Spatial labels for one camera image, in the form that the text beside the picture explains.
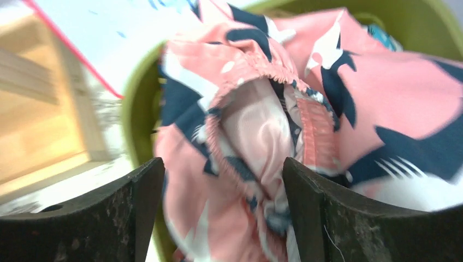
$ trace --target laundry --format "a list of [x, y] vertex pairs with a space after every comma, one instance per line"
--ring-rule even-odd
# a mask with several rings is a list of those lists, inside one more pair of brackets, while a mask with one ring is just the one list
[[391, 52], [346, 9], [271, 19], [201, 0], [185, 15], [154, 148], [176, 257], [300, 261], [286, 157], [392, 205], [463, 202], [461, 63]]
[[390, 51], [403, 51], [403, 46], [395, 40], [391, 35], [386, 33], [377, 24], [363, 26], [363, 29], [368, 32], [373, 38], [380, 41]]

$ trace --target dark metal jaw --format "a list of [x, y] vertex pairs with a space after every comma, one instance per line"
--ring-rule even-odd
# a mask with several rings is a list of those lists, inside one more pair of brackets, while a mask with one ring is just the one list
[[145, 262], [163, 180], [155, 158], [41, 213], [0, 217], [0, 261]]
[[291, 158], [283, 180], [302, 262], [463, 261], [463, 206], [432, 213], [391, 206]]

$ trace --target pink fabric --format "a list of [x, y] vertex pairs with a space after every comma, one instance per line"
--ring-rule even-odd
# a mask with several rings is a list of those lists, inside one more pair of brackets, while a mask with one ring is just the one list
[[[460, 82], [423, 55], [388, 51], [345, 9], [271, 20], [201, 0], [187, 15], [197, 26], [162, 58], [155, 155], [167, 170], [166, 222], [190, 260], [288, 261], [286, 157], [326, 177], [355, 173], [386, 145], [376, 127], [420, 139], [460, 114]], [[346, 100], [337, 116], [338, 75], [353, 119]], [[382, 186], [361, 175], [352, 186], [375, 198]]]

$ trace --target green basket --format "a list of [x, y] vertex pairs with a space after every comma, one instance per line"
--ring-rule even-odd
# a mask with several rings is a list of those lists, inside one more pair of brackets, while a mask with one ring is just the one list
[[[439, 0], [270, 0], [248, 10], [261, 13], [278, 8], [301, 14], [337, 7], [347, 7], [363, 24], [380, 25], [405, 50], [463, 60], [462, 30]], [[151, 131], [159, 117], [161, 98], [156, 61], [159, 50], [159, 46], [153, 47], [134, 71], [122, 102], [122, 125], [134, 166], [153, 157]], [[153, 237], [160, 261], [171, 261], [175, 245], [166, 228], [162, 207], [156, 215]]]

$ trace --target wooden furniture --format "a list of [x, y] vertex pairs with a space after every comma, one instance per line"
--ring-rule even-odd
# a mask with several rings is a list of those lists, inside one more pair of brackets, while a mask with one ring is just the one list
[[111, 160], [80, 63], [36, 17], [0, 27], [0, 204]]

